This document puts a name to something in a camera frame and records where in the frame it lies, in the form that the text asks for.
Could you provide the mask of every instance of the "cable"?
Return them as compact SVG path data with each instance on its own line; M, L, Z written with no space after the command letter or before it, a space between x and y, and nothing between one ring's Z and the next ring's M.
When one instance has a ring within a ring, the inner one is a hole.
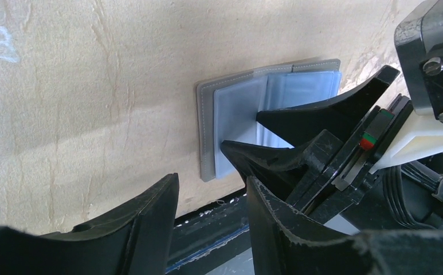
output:
M402 172L427 190L435 193L442 176L418 161L402 165Z
M400 166L386 169L383 175L383 196L389 206L390 214L400 225L410 229L435 229L433 226L417 222L408 211L403 196Z

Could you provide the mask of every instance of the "stitching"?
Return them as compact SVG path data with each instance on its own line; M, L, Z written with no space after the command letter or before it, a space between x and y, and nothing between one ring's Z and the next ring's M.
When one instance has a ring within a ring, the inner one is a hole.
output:
M303 66L295 66L294 69L297 69L297 68L307 68L307 67L319 66L319 65L325 65L325 64L337 64L337 62L336 61L331 61L331 62L322 62L322 63L317 63L317 64L303 65Z
M269 70L287 70L289 68L276 68L276 69L266 69L266 70L259 70L257 72L253 72L253 73L262 73L262 72L267 72Z
M253 72L252 73L247 73L247 74L244 74L244 75L242 75L242 76L240 76L240 77L236 77L236 78L233 78L233 79L227 79L227 80L224 80L224 81L221 81L221 82L217 82L217 83L213 83L213 84L211 84L211 85L209 85L209 86L206 86L206 87L203 87L202 89L201 89L201 120L203 121L203 156L202 156L202 158L203 158L203 166L202 166L202 168L203 168L203 170L206 172L206 169L207 169L207 164L206 164L206 127L205 127L205 102L204 102L204 99L203 99L203 96L204 96L204 93L203 93L203 91L206 89L206 88L210 88L210 87L213 87L213 86L216 86L216 85L219 85L219 84L222 84L222 83L226 83L226 82L229 82L229 81L233 81L233 80L237 80L237 79L240 79L240 78L244 78L244 77L247 77L247 76L250 76L251 74L253 74Z

